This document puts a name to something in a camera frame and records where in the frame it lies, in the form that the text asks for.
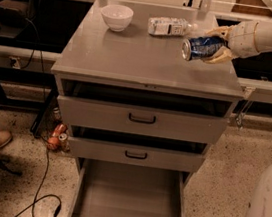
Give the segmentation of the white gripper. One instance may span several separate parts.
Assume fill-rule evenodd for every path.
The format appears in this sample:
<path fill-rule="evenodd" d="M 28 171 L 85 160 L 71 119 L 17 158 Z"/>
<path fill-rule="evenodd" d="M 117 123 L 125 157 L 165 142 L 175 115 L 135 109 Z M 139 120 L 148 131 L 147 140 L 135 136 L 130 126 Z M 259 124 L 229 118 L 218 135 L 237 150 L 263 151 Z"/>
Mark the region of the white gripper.
<path fill-rule="evenodd" d="M 236 57 L 248 58 L 256 54 L 255 34 L 257 21 L 241 21 L 234 26 L 218 26 L 208 30 L 206 36 L 219 36 L 223 40 L 228 40 L 228 48 L 222 46 L 212 56 L 204 58 L 204 63 L 220 64 L 231 61 Z"/>

